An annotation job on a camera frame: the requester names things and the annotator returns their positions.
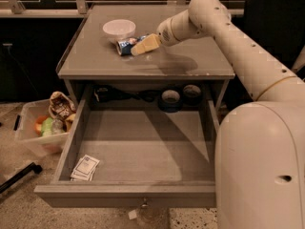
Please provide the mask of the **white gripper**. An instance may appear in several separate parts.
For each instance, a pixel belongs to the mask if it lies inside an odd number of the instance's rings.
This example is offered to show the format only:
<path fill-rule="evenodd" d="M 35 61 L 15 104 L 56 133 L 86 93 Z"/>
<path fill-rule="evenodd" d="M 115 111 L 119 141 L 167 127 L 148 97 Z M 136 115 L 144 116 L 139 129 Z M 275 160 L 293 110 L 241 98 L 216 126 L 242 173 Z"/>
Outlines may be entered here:
<path fill-rule="evenodd" d="M 145 52 L 153 51 L 159 48 L 161 43 L 167 47 L 179 43 L 179 41 L 174 37 L 171 19 L 163 21 L 158 26 L 156 32 L 158 36 L 152 33 L 150 35 L 147 35 L 143 40 L 136 43 L 131 49 L 132 55 L 138 56 Z"/>

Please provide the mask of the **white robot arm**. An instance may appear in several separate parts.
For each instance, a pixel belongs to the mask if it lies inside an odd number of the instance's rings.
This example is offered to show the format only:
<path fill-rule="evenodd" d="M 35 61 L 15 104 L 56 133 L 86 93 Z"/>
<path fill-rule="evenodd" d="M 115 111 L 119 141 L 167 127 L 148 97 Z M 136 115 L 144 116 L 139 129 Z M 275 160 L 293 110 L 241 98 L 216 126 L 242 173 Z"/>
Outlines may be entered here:
<path fill-rule="evenodd" d="M 217 132 L 218 229 L 305 229 L 305 82 L 237 28 L 219 0 L 191 0 L 156 32 L 164 46 L 212 37 L 252 99 Z"/>

